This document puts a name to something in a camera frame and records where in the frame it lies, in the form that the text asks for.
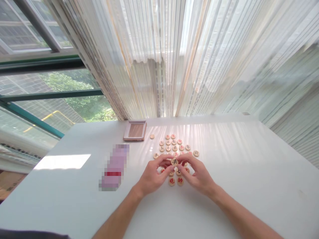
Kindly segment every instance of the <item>yellow railing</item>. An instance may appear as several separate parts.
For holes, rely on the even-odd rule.
[[[42,119],[42,121],[45,121],[46,119],[50,118],[50,117],[53,116],[55,113],[60,113],[64,118],[66,118],[68,121],[70,121],[71,124],[75,124],[75,123],[73,123],[68,117],[66,117],[64,114],[62,114],[60,111],[54,111],[53,113],[51,113],[51,114],[47,115],[46,117],[44,117],[44,118]],[[25,132],[28,132],[28,131],[31,130],[34,126],[35,126],[35,125],[29,127],[28,129],[26,129],[26,130],[23,131],[23,132],[24,132],[24,133],[25,133]]]

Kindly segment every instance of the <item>window glass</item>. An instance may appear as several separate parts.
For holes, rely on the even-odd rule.
[[[99,89],[87,69],[0,76],[0,95]]]
[[[0,0],[0,39],[13,53],[48,50],[47,44],[14,1]]]
[[[49,9],[42,0],[29,0],[29,4],[38,13],[44,24],[51,30],[56,40],[60,43],[62,48],[72,47],[71,42],[66,35],[62,32],[58,23],[50,13]]]
[[[7,113],[2,108],[0,108],[0,129],[10,134],[17,134],[20,137],[43,144],[48,149],[53,148],[58,142],[58,139],[49,133],[33,127],[32,124],[26,123],[19,117]]]
[[[105,96],[15,103],[62,133],[66,133],[76,123],[117,120]]]

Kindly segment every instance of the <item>red label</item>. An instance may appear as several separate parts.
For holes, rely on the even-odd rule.
[[[121,176],[121,172],[104,172],[104,176]]]

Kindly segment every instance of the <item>hand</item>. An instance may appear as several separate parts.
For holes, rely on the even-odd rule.
[[[176,159],[178,160],[177,168],[187,182],[202,194],[211,197],[215,191],[216,184],[205,168],[205,165],[190,154],[182,154]],[[193,175],[188,173],[184,168],[186,162],[194,169],[195,173]]]
[[[174,172],[174,166],[172,166],[170,160],[167,160],[172,158],[174,156],[163,154],[148,162],[140,180],[134,186],[139,195],[145,197],[147,194],[156,191],[164,183],[170,172]],[[159,167],[165,168],[161,174],[157,171]]]

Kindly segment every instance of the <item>forearm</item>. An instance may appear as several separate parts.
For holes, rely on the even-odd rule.
[[[123,238],[125,231],[134,215],[134,212],[140,204],[142,198],[142,194],[136,190],[134,186],[123,202],[100,227],[92,239]]]
[[[282,239],[278,233],[229,196],[220,186],[216,185],[209,197],[226,214],[243,238]]]

